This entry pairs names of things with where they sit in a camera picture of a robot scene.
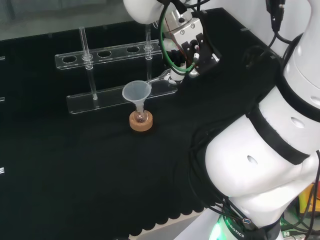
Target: funnel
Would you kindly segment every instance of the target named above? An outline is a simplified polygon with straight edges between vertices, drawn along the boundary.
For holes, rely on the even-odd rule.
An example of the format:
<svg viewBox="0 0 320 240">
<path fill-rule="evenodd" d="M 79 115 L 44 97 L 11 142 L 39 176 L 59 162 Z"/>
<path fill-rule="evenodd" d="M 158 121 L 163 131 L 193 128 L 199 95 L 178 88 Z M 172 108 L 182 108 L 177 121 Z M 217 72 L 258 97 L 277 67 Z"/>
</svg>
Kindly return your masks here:
<svg viewBox="0 0 320 240">
<path fill-rule="evenodd" d="M 135 120 L 143 123 L 148 120 L 148 114 L 144 111 L 144 102 L 151 93 L 151 85 L 145 81 L 132 81 L 124 86 L 122 96 L 136 106 Z"/>
</svg>

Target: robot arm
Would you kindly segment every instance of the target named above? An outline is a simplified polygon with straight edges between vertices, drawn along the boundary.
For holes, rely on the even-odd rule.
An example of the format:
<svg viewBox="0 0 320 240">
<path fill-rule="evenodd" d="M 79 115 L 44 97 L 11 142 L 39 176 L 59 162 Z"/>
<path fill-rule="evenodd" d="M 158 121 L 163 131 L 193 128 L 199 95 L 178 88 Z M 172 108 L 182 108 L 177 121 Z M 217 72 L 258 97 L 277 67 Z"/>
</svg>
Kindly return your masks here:
<svg viewBox="0 0 320 240">
<path fill-rule="evenodd" d="M 215 137 L 206 149 L 210 180 L 259 229 L 280 219 L 289 203 L 314 181 L 319 166 L 315 152 L 320 149 L 320 0 L 308 1 L 311 18 L 284 68 L 282 85 Z M 266 3 L 277 33 L 285 0 Z M 163 8 L 157 0 L 124 0 L 124 4 L 133 19 L 143 24 L 158 20 Z M 203 35 L 203 27 L 189 12 L 183 14 L 184 22 L 179 21 L 181 16 L 171 4 L 165 16 L 165 34 L 187 52 L 189 47 L 184 46 L 192 46 L 193 40 L 201 43 L 197 36 Z M 220 222 L 226 239 L 239 239 L 234 228 L 224 220 Z M 278 233 L 273 240 L 283 239 Z"/>
</svg>

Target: black table surface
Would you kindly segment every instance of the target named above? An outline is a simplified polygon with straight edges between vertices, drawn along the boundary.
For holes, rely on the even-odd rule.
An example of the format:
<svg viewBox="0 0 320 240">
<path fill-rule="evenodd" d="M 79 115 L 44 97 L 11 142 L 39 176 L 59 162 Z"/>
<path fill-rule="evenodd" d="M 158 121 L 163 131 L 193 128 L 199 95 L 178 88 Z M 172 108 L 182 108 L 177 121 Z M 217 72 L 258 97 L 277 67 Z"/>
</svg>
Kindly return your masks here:
<svg viewBox="0 0 320 240">
<path fill-rule="evenodd" d="M 187 181 L 192 133 L 244 113 L 273 86 L 278 65 L 266 57 L 246 70 L 245 50 L 264 44 L 224 9 L 207 12 L 219 71 L 147 100 L 154 126 L 145 134 L 130 129 L 132 104 L 69 114 L 66 96 L 89 83 L 84 68 L 56 69 L 54 56 L 81 50 L 77 29 L 0 42 L 0 239 L 111 240 L 203 210 Z M 144 31 L 124 22 L 86 35 L 93 49 L 141 42 Z M 157 75 L 164 65 L 155 62 Z M 94 69 L 98 89 L 146 78 L 143 58 Z"/>
</svg>

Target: green light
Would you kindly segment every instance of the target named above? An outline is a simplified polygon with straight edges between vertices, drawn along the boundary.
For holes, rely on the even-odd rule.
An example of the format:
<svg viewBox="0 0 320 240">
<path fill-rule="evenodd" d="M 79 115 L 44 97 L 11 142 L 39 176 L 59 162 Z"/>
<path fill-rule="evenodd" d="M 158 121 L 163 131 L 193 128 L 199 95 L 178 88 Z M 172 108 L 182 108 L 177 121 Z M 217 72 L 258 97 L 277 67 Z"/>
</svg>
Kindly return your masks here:
<svg viewBox="0 0 320 240">
<path fill-rule="evenodd" d="M 221 231 L 220 219 L 214 225 L 209 240 L 226 240 L 223 232 Z"/>
</svg>

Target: green cable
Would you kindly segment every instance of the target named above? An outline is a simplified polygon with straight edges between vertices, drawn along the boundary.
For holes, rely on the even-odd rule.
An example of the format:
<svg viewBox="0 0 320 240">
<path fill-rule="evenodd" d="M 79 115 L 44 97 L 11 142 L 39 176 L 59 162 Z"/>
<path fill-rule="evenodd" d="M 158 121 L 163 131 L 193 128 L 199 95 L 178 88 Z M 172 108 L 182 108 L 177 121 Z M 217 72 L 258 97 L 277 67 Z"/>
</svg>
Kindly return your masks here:
<svg viewBox="0 0 320 240">
<path fill-rule="evenodd" d="M 181 68 L 181 67 L 176 66 L 176 65 L 171 61 L 171 59 L 170 59 L 170 57 L 169 57 L 169 55 L 168 55 L 168 53 L 167 53 L 167 51 L 166 51 L 166 49 L 165 49 L 165 45 L 164 45 L 164 38 L 163 38 L 163 36 L 162 36 L 163 27 L 164 27 L 164 17 L 161 19 L 161 23 L 160 23 L 160 32 L 161 32 L 161 38 L 160 38 L 161 43 L 160 43 L 160 44 L 162 45 L 162 48 L 164 49 L 163 54 L 164 54 L 164 57 L 165 57 L 166 61 L 169 63 L 169 65 L 170 65 L 171 67 L 175 68 L 176 70 L 178 70 L 178 71 L 180 71 L 180 72 L 184 72 L 184 73 L 189 72 L 189 71 L 192 70 L 192 68 L 195 66 L 195 63 L 194 63 L 194 62 L 193 62 L 193 63 L 191 64 L 191 66 L 188 67 L 187 69 L 183 69 L 183 68 Z"/>
</svg>

